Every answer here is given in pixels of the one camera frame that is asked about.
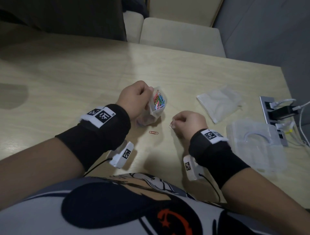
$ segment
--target wooden table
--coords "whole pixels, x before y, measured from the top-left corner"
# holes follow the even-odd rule
[[[184,177],[183,147],[169,128],[172,117],[182,110],[199,112],[211,129],[226,134],[226,126],[240,118],[264,122],[260,95],[276,100],[290,97],[279,67],[101,38],[46,34],[23,26],[12,28],[2,33],[0,42],[0,159],[76,125],[80,115],[116,102],[123,88],[144,80],[149,86],[161,86],[167,95],[161,122],[132,127],[126,139],[134,143],[135,151],[124,169],[103,164],[90,175],[148,172],[186,188],[198,199],[216,201],[207,182],[188,182]],[[245,103],[214,125],[196,96],[224,84],[239,92]],[[309,152],[293,144],[285,151],[288,168],[270,180],[310,208]],[[197,189],[204,189],[203,194]]]

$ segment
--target black cable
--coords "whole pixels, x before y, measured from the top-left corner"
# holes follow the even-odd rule
[[[100,162],[99,164],[97,164],[96,166],[94,166],[92,169],[90,169],[88,172],[86,172],[83,177],[85,177],[86,175],[88,175],[92,170],[94,170],[97,166],[100,166],[102,163],[106,162],[106,161],[110,161],[112,160],[112,158],[107,158],[104,161]]]
[[[201,177],[205,178],[206,181],[209,182],[209,184],[212,186],[212,188],[213,188],[214,191],[216,192],[217,196],[219,197],[219,202],[221,202],[221,197],[219,196],[219,193],[216,191],[215,187],[214,187],[213,184],[210,182],[210,180],[208,180],[204,175],[202,175],[202,174],[200,174],[200,173],[199,173],[198,175],[200,175]]]

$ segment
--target white sensor device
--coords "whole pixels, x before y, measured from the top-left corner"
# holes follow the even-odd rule
[[[107,158],[112,158],[109,163],[112,166],[121,169],[125,165],[132,150],[134,150],[134,144],[125,140],[115,151],[111,150],[109,152]]]
[[[186,170],[186,175],[189,181],[194,181],[203,178],[199,175],[199,174],[204,175],[203,167],[198,165],[194,157],[192,157],[191,155],[186,155],[183,158],[183,162]]]

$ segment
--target hand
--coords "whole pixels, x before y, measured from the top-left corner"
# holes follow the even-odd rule
[[[154,88],[144,81],[137,81],[122,90],[116,104],[125,109],[130,120],[133,120],[142,113],[153,91]]]
[[[182,111],[172,119],[175,132],[186,140],[191,140],[197,131],[208,128],[205,117],[192,111]]]

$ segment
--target black wrist sleeve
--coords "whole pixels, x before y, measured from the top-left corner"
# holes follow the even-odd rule
[[[88,169],[106,151],[117,149],[125,140],[131,124],[127,112],[116,104],[106,105],[116,113],[102,127],[82,120],[77,126],[56,135]]]
[[[200,131],[191,138],[189,149],[203,144],[201,138],[198,138],[198,135],[201,135]],[[233,175],[249,167],[232,152],[226,141],[212,144],[201,155],[193,157],[195,157],[199,165],[209,170],[220,189]]]

